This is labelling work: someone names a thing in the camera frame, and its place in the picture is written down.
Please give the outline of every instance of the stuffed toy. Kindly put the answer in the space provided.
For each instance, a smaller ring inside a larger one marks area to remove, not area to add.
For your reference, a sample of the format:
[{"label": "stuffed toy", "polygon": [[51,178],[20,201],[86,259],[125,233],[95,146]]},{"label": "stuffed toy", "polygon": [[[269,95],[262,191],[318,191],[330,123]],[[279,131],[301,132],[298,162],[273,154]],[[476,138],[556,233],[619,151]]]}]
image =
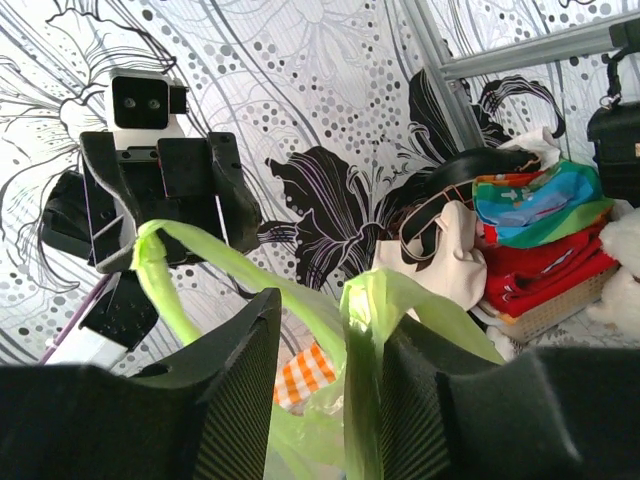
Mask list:
[{"label": "stuffed toy", "polygon": [[602,249],[621,267],[604,285],[601,301],[587,307],[587,315],[640,339],[640,209],[607,225],[600,239]]}]

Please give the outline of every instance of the metal frame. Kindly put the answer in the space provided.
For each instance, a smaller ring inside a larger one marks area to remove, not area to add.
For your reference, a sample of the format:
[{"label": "metal frame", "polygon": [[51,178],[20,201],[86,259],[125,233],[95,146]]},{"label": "metal frame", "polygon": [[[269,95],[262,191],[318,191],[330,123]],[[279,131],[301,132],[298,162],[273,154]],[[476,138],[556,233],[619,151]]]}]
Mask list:
[{"label": "metal frame", "polygon": [[463,151],[484,146],[469,98],[462,88],[458,88],[457,82],[447,82],[442,76],[441,69],[450,61],[450,56],[431,13],[423,8],[420,0],[401,3],[407,22],[418,37],[420,53],[427,62],[425,70],[458,149]]},{"label": "metal frame", "polygon": [[442,105],[442,110],[458,148],[483,146],[469,99],[459,79],[518,68],[532,67],[579,55],[605,53],[614,49],[609,28],[640,18],[640,11],[533,38],[515,45],[489,50],[470,57],[453,59],[425,0],[401,0],[407,22],[415,32],[426,61],[425,70]]},{"label": "metal frame", "polygon": [[445,80],[475,77],[534,65],[593,55],[614,49],[609,28],[640,18],[640,12],[625,13],[569,28],[507,47],[489,50],[446,63],[440,68]]}]

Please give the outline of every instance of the black flower pattern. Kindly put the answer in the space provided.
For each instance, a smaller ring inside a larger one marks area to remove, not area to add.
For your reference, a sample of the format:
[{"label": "black flower pattern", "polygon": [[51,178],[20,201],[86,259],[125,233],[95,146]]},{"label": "black flower pattern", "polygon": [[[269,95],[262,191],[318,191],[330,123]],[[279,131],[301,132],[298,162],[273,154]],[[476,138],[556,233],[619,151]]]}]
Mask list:
[{"label": "black flower pattern", "polygon": [[[463,85],[469,92],[469,85],[466,82]],[[496,113],[507,98],[515,95],[533,95],[547,102],[553,108],[557,120],[553,137],[560,138],[565,134],[566,123],[564,116],[549,89],[541,85],[540,82],[514,75],[487,82],[480,98],[473,104],[473,111],[482,129],[485,143],[488,146],[498,147],[511,140],[512,137],[505,133],[504,127],[497,121]]]},{"label": "black flower pattern", "polygon": [[[421,189],[425,177],[457,153],[424,70],[411,79],[409,91],[409,145],[397,148],[399,159],[424,165],[417,171],[409,172],[405,162],[400,172],[387,174],[387,167],[377,166],[365,174],[320,146],[294,153],[286,163],[267,160],[273,176],[284,184],[287,207],[301,219],[267,222],[260,239],[295,245],[298,282],[320,289],[335,270],[352,278],[369,268],[381,230],[400,209],[426,199]],[[396,187],[397,178],[407,175]],[[390,188],[374,203],[377,183]]]}]

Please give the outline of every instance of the bag strap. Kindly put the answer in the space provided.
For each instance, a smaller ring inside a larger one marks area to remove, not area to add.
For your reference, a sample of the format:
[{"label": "bag strap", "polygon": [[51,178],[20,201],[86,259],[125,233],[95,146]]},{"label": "bag strap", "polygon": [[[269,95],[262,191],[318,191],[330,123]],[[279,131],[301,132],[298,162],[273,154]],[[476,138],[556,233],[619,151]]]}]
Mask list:
[{"label": "bag strap", "polygon": [[399,236],[402,247],[402,260],[414,264],[429,260],[438,249],[438,224],[436,219],[444,206],[459,200],[466,206],[472,201],[473,180],[450,185],[421,204],[400,226]]},{"label": "bag strap", "polygon": [[630,53],[633,53],[631,48],[623,48],[611,58],[607,65],[607,78],[609,80],[609,90],[607,90],[608,108],[615,108],[622,101],[622,84],[618,75],[618,64]]}]

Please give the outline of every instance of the red fabric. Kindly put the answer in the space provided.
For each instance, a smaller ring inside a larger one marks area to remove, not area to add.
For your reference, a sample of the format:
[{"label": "red fabric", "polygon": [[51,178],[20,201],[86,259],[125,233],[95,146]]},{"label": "red fabric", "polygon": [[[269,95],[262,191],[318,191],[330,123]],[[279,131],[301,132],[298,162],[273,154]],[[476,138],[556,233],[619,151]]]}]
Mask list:
[{"label": "red fabric", "polygon": [[604,224],[530,249],[484,251],[485,299],[502,313],[519,317],[616,264],[600,250]]},{"label": "red fabric", "polygon": [[484,226],[484,240],[487,242],[487,245],[498,245],[498,231],[496,227],[484,223],[482,225]]}]

